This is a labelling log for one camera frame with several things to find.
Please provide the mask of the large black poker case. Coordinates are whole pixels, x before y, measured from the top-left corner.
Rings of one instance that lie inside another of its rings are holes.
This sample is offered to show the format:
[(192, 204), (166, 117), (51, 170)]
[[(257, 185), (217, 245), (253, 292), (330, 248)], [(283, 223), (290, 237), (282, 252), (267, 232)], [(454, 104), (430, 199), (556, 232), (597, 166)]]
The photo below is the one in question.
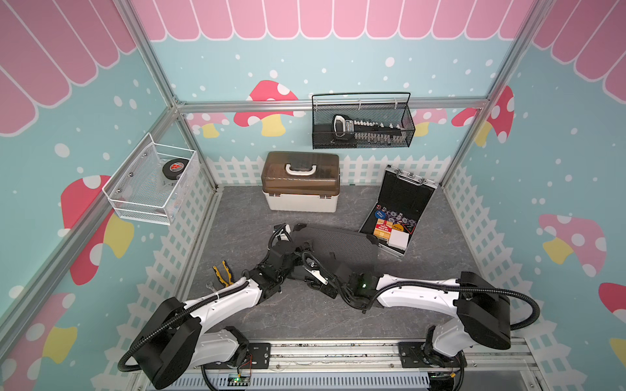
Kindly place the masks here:
[(378, 261), (378, 239), (372, 235), (313, 223), (298, 223), (291, 232), (298, 246), (308, 244), (325, 266), (339, 264), (357, 273), (373, 272)]

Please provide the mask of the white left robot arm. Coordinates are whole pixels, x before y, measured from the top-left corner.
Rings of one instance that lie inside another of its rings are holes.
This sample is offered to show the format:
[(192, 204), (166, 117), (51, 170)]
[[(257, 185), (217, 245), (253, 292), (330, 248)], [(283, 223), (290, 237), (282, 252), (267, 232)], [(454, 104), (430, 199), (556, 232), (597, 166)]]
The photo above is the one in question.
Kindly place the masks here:
[(249, 362), (249, 340), (234, 327), (209, 330), (281, 290), (301, 262), (298, 247), (279, 241), (254, 269), (234, 284), (205, 297), (163, 301), (117, 363), (120, 372), (142, 371), (160, 390), (189, 368), (221, 363), (239, 369)]

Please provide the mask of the small silver poker case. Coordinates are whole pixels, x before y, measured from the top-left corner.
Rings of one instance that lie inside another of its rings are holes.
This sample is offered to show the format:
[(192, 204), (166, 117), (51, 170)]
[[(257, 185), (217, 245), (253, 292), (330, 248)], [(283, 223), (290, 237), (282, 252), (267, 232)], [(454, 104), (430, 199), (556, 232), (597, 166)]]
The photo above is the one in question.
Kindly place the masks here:
[[(437, 188), (438, 184), (433, 180), (391, 165), (386, 166), (378, 199), (361, 226), (360, 232), (374, 236), (373, 230), (378, 220), (375, 212), (382, 210), (386, 212), (386, 220), (393, 225), (401, 224), (404, 232), (410, 234), (410, 244), (417, 224)], [(382, 249), (396, 257), (403, 257), (406, 254), (407, 249), (405, 251), (394, 249), (388, 246), (387, 241), (378, 240)]]

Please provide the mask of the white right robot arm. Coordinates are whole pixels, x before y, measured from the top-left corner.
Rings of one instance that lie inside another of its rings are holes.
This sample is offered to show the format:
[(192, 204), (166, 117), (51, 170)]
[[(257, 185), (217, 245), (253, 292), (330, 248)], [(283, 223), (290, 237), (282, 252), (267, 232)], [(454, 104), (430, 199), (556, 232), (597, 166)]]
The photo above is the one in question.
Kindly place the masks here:
[(541, 315), (539, 304), (528, 295), (495, 288), (468, 271), (451, 280), (358, 274), (334, 257), (320, 260), (305, 251), (290, 276), (362, 313), (375, 306), (406, 307), (448, 316), (446, 323), (429, 327), (423, 343), (399, 347), (422, 367), (464, 368), (464, 351), (474, 345), (508, 350), (511, 333), (531, 326)]

